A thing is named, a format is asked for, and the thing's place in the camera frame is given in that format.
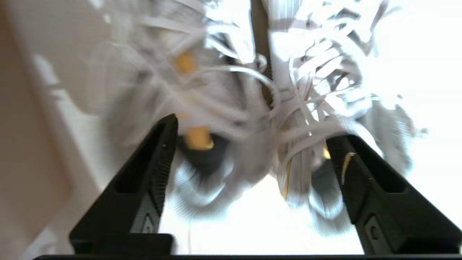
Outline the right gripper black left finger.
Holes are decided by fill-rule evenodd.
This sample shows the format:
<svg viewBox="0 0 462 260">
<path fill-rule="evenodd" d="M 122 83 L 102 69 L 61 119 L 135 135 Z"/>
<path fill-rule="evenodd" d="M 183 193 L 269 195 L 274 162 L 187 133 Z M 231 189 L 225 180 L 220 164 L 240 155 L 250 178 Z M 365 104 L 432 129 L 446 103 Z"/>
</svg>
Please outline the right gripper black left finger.
<svg viewBox="0 0 462 260">
<path fill-rule="evenodd" d="M 160 234 L 178 136 L 174 114 L 159 120 L 70 232 L 76 254 L 172 254 Z"/>
</svg>

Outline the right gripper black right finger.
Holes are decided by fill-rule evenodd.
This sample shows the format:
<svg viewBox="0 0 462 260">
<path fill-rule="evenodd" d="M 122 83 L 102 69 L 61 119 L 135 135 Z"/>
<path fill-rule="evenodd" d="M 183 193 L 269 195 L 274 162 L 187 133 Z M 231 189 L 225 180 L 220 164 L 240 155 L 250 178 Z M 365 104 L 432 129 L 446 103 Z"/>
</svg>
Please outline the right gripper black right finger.
<svg viewBox="0 0 462 260">
<path fill-rule="evenodd" d="M 355 135 L 327 140 L 346 211 L 366 254 L 459 254 L 461 230 Z"/>
</svg>

